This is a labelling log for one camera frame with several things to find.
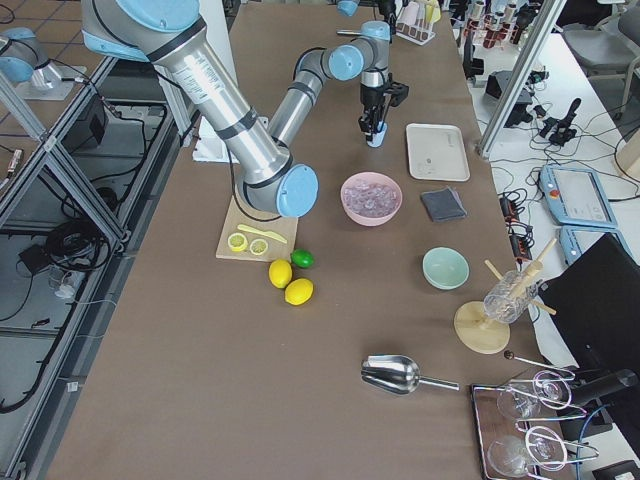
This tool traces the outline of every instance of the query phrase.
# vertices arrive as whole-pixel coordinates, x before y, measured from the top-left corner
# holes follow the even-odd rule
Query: lemon
[[[249,244],[249,251],[254,255],[264,255],[269,249],[269,244],[264,238],[256,238]]]
[[[227,238],[227,245],[232,252],[243,252],[247,249],[247,237],[240,232],[234,232]]]
[[[276,288],[284,288],[289,285],[293,277],[293,270],[291,264],[284,258],[279,258],[271,262],[269,265],[269,280]]]
[[[306,278],[298,278],[284,290],[284,300],[291,305],[302,305],[313,295],[313,283]]]

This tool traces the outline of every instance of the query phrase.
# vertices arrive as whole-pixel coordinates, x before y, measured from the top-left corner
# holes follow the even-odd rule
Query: monitor
[[[562,275],[540,289],[558,313],[553,322],[580,369],[640,376],[640,267],[615,237],[604,234]],[[640,385],[602,398],[640,456]]]

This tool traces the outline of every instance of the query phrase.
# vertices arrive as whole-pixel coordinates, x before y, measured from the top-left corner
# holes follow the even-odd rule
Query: wooden base
[[[482,302],[462,305],[453,320],[458,338],[474,352],[492,354],[509,343],[509,325],[488,319]]]

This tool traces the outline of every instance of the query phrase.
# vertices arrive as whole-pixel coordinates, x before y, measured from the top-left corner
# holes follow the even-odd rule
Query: power strip
[[[516,258],[516,260],[532,260],[531,250],[526,245],[522,237],[509,231],[511,230],[509,226],[512,222],[520,221],[516,203],[504,196],[499,197],[498,200],[500,201],[500,210],[502,211],[502,216],[504,217],[507,231],[509,232],[509,243],[511,244],[511,251],[513,252],[513,256]]]

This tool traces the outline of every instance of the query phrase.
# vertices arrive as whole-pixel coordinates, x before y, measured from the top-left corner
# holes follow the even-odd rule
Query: table
[[[345,19],[325,6],[243,5],[231,35],[241,90],[259,113],[274,112],[302,51],[345,43],[335,29],[369,19],[369,9]],[[303,306],[285,304],[266,264],[215,258],[227,167],[182,151],[48,478],[480,478],[467,385],[502,383],[523,366],[468,350],[453,316],[495,284],[485,258],[503,271],[513,259],[489,165],[473,150],[480,132],[447,22],[436,33],[426,47],[392,45],[394,79],[411,91],[381,148],[358,131],[357,81],[329,82],[291,146],[320,180],[298,227],[296,246],[316,257],[296,271],[316,285]],[[471,179],[453,186],[467,219],[428,219],[419,194],[444,183],[409,176],[411,122],[462,130]],[[354,224],[340,205],[341,183],[363,170],[403,190],[381,227]],[[422,276],[422,255],[439,245],[469,260],[456,291]],[[537,357],[529,322],[512,326],[509,348]],[[409,355],[461,392],[376,389],[359,375],[373,353]]]

